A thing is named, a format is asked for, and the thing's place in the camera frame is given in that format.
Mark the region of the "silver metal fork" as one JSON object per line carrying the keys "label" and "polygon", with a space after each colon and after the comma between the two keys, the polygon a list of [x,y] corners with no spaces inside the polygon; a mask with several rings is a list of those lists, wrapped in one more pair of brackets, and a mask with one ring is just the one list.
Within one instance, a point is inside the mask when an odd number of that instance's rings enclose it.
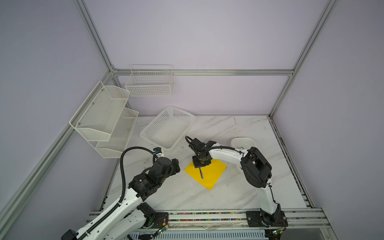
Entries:
{"label": "silver metal fork", "polygon": [[199,172],[200,172],[201,179],[203,180],[204,179],[204,175],[203,175],[202,168],[199,168]]}

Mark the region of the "white rectangular plastic tray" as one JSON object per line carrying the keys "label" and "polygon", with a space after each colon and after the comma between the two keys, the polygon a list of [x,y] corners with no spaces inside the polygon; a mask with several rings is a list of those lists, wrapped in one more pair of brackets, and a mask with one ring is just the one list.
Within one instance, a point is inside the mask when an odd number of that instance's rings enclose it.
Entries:
{"label": "white rectangular plastic tray", "polygon": [[231,147],[240,152],[233,152],[230,154],[233,159],[231,160],[231,163],[237,166],[237,170],[240,174],[243,174],[244,172],[241,166],[241,159],[246,156],[251,147],[256,147],[256,143],[251,138],[234,138],[231,140]]}

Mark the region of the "white perforated plastic basket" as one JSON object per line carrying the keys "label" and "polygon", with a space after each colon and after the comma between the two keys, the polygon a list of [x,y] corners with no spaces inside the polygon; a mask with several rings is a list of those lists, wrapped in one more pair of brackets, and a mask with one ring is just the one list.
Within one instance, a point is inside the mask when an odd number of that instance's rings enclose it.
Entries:
{"label": "white perforated plastic basket", "polygon": [[195,122],[196,116],[174,106],[161,111],[141,132],[148,143],[171,151]]}

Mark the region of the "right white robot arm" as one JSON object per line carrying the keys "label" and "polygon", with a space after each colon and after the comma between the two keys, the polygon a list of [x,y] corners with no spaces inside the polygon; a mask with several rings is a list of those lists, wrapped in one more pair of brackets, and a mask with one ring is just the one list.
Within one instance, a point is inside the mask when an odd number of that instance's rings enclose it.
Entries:
{"label": "right white robot arm", "polygon": [[245,176],[246,181],[257,188],[260,210],[256,223],[264,227],[288,225],[281,205],[272,191],[272,166],[250,138],[234,138],[230,146],[215,141],[203,143],[197,138],[185,137],[188,147],[195,153],[185,172],[208,190],[212,190],[227,166],[233,164]]}

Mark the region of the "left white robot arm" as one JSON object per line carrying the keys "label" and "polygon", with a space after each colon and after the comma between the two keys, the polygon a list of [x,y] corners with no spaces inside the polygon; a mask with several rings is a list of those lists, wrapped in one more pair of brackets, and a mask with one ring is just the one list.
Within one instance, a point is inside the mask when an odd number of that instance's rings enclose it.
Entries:
{"label": "left white robot arm", "polygon": [[[124,157],[133,150],[150,153],[153,156],[153,165],[127,183]],[[168,177],[180,172],[179,160],[166,158],[161,148],[149,150],[144,147],[130,147],[121,154],[120,169],[120,197],[84,227],[77,231],[66,231],[62,240],[121,240],[147,223],[153,225],[156,212],[145,200],[156,193]]]}

